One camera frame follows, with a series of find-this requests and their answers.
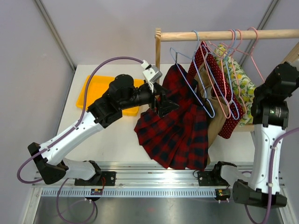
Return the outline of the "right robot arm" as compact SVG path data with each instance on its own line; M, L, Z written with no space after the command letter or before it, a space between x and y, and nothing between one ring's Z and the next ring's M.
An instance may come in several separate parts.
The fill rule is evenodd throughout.
M280 208L287 198L280 193L279 163L283 138L287 135L289 109L286 99L299 87L299 70L284 62L274 68L254 91L251 133L255 152L251 176L233 163L219 161L211 171L197 172L201 187L232 187L235 203L260 208Z

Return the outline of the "lemon print skirt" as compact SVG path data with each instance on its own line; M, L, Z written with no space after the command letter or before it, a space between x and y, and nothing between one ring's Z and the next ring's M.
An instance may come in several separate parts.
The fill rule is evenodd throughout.
M225 50L226 47L223 44L218 45L219 48L222 50ZM215 60L218 64L218 66L221 66L220 59L215 57ZM253 123L253 117L251 115L251 108L252 108L252 103L253 103L253 98L254 98L254 90L256 86L253 84L253 82L250 80L250 78L246 75L245 71L242 69L242 67L239 65L239 63L232 58L235 71L237 74L238 82L240 85L241 89L241 98L244 101L244 104L241 102L241 99L238 98L239 103L241 104L243 108L244 115L240 119L238 125L239 126L244 126L244 125L252 125Z

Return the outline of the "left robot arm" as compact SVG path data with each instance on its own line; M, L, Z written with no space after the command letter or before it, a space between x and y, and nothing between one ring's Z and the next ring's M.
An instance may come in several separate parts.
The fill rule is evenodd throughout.
M87 138L122 118L124 109L149 105L160 118L178 109L178 104L167 98L164 87L159 84L153 87L151 89L148 83L135 87L130 75L118 75L106 92L88 106L82 118L45 143L31 143L28 150L45 184L73 178L97 185L102 171L96 162L73 161L65 156Z

